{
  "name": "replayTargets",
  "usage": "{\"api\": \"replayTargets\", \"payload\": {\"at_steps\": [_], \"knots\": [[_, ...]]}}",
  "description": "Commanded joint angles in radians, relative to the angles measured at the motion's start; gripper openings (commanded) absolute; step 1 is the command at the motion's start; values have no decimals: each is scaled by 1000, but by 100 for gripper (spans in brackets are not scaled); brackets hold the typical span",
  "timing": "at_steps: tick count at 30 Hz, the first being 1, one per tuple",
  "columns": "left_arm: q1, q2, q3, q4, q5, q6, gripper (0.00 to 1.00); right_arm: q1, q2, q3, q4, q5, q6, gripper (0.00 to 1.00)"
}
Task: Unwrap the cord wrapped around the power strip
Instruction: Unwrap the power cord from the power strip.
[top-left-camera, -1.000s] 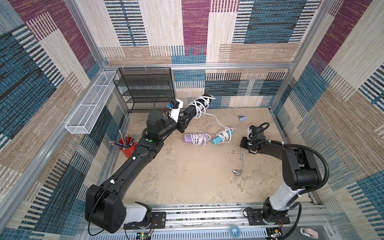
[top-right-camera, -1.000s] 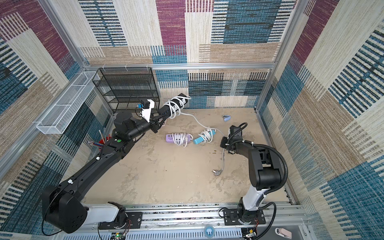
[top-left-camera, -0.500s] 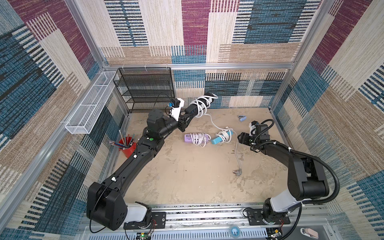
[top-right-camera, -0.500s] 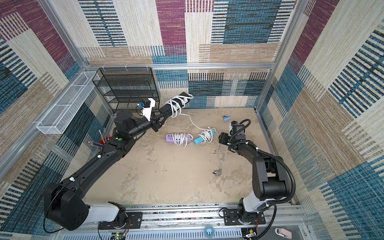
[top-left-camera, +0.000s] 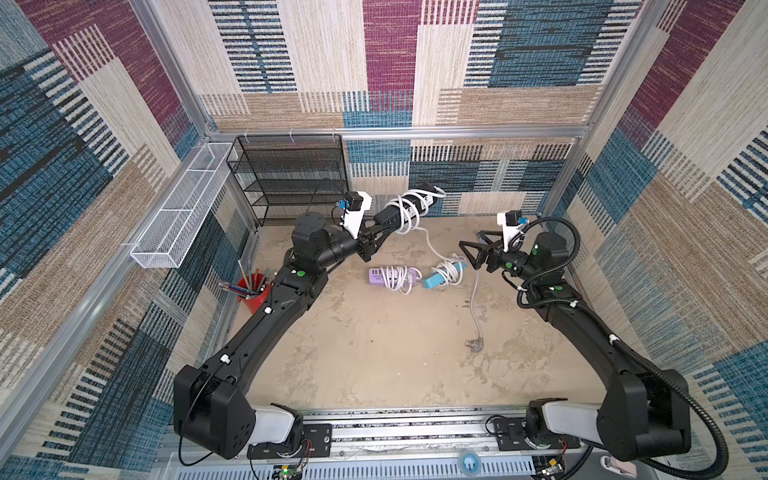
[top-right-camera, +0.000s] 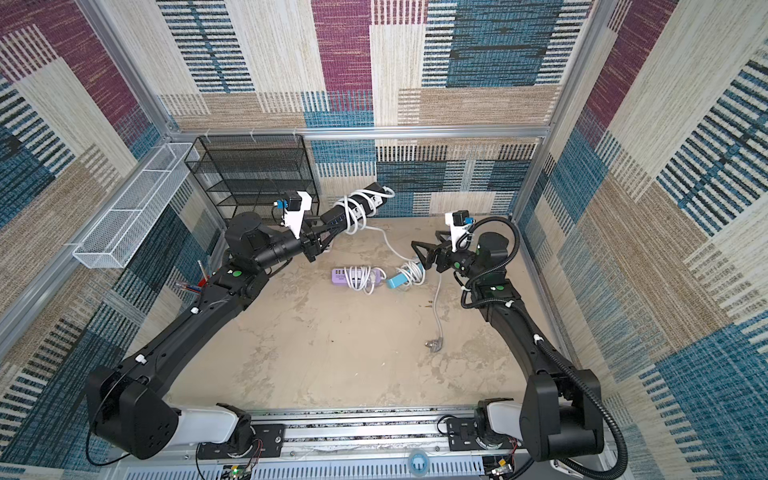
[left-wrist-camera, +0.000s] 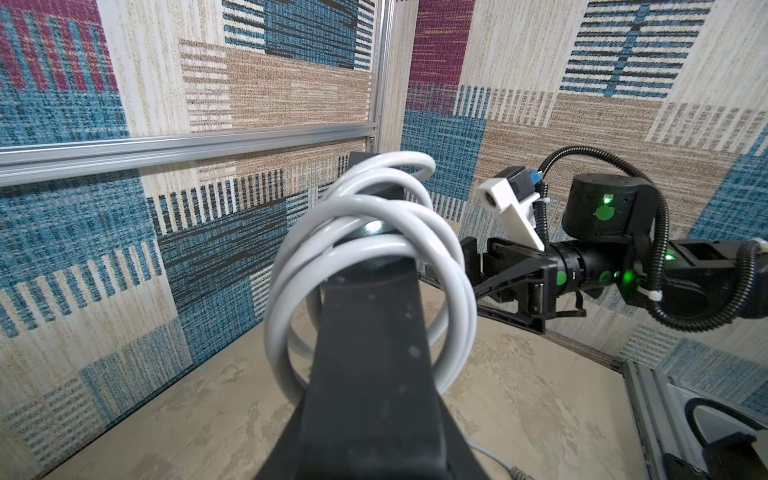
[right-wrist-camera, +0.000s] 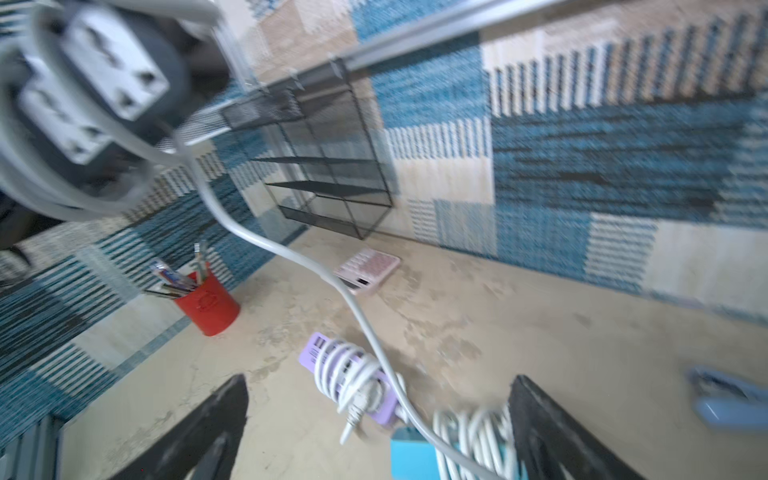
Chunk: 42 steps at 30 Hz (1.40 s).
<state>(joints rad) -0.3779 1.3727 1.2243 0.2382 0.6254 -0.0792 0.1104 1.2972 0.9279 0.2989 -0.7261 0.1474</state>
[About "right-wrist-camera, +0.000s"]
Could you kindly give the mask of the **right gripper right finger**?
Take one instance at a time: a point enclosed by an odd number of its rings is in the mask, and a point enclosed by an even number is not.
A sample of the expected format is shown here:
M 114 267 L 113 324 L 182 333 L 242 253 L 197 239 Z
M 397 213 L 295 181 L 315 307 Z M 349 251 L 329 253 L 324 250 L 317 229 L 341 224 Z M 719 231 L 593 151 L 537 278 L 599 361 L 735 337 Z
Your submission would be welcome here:
M 522 479 L 640 479 L 642 476 L 526 375 L 508 399 Z

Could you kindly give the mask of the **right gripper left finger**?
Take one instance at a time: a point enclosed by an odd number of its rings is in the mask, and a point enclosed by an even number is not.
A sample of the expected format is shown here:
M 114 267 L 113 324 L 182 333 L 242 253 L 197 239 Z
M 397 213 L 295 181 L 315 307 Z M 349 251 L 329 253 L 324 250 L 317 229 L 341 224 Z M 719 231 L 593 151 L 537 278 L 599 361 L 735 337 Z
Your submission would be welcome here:
M 245 376 L 236 374 L 115 479 L 228 479 L 247 421 Z

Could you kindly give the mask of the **black power strip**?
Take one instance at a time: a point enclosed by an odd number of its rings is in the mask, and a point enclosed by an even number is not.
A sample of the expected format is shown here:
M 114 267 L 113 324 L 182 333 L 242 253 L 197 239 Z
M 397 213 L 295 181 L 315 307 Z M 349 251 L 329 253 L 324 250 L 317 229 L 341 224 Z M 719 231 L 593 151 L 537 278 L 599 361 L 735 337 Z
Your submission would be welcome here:
M 43 1 L 1 43 L 1 186 L 68 206 L 136 199 L 166 134 L 230 77 L 212 1 Z

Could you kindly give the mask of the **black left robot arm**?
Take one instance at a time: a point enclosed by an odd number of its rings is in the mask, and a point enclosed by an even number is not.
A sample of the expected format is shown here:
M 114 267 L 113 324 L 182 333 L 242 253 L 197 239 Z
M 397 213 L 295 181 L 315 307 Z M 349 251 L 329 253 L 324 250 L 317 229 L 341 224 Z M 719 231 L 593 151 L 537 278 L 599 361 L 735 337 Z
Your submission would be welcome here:
M 38 214 L 1 193 L 1 288 L 23 281 L 32 262 L 19 243 L 38 219 Z

